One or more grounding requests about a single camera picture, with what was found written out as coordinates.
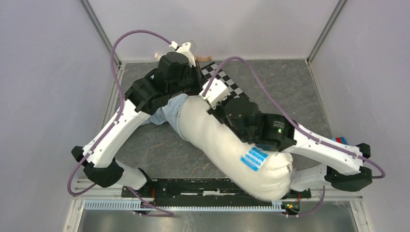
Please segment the light blue pillowcase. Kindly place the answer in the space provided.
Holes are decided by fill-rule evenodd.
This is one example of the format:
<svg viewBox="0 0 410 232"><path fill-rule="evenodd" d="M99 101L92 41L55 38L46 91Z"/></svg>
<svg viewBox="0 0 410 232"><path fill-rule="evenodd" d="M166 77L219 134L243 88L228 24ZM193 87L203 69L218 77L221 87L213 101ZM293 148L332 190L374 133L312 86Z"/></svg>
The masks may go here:
<svg viewBox="0 0 410 232"><path fill-rule="evenodd" d="M168 122L170 126L174 129L174 131L183 140L186 140L180 132L179 118L180 112L187 98L188 95L186 94L181 94L171 98L165 106L160 107L152 116L150 116L146 121L144 121L141 124L141 126L151 123L155 125L161 125Z"/></svg>

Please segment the white pillow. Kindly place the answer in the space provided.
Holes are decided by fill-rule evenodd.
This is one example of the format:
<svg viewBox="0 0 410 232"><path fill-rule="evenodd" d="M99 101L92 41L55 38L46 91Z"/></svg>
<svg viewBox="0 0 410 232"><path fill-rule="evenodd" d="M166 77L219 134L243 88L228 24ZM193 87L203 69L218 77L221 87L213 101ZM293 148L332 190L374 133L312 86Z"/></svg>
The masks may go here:
<svg viewBox="0 0 410 232"><path fill-rule="evenodd" d="M224 124L206 110L208 105L198 96L188 96L179 112L181 137L202 150L228 178L249 195L263 201L276 201L290 190L292 156L266 152L261 165L250 164L248 157L256 151L253 144L241 142Z"/></svg>

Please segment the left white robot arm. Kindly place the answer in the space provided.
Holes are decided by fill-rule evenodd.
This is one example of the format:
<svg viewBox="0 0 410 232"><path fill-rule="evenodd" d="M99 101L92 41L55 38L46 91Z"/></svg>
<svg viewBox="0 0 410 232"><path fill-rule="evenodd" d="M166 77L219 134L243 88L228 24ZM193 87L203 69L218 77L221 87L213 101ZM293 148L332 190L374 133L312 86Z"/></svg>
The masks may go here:
<svg viewBox="0 0 410 232"><path fill-rule="evenodd" d="M115 155L130 135L171 98L198 95L205 82L191 52L168 52L157 68L133 82L103 129L87 145L75 146L72 156L94 185L107 188L122 184L132 187L140 197L148 196L152 184L142 171L120 163Z"/></svg>

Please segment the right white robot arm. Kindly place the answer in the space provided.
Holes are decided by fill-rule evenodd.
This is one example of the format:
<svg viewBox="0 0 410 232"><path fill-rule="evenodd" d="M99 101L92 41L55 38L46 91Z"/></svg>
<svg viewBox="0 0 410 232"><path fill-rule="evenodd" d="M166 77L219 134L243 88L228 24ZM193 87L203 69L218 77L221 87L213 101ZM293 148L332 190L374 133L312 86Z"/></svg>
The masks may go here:
<svg viewBox="0 0 410 232"><path fill-rule="evenodd" d="M294 153L319 162L280 182L279 191L285 197L321 186L357 192L373 182L372 170L363 166L371 155L368 144L350 146L322 137L283 115L261 112L256 103L244 97L207 103L210 115L240 141L253 145L240 157L241 163L251 170L260 171L267 164L268 152Z"/></svg>

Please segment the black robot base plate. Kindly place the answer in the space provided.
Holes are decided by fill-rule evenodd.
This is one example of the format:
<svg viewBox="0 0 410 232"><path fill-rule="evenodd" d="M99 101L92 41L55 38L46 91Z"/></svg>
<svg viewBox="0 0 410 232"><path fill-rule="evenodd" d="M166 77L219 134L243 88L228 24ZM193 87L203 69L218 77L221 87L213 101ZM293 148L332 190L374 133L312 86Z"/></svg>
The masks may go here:
<svg viewBox="0 0 410 232"><path fill-rule="evenodd" d="M229 178L158 178L136 191L152 198L155 206L271 206L257 199Z"/></svg>

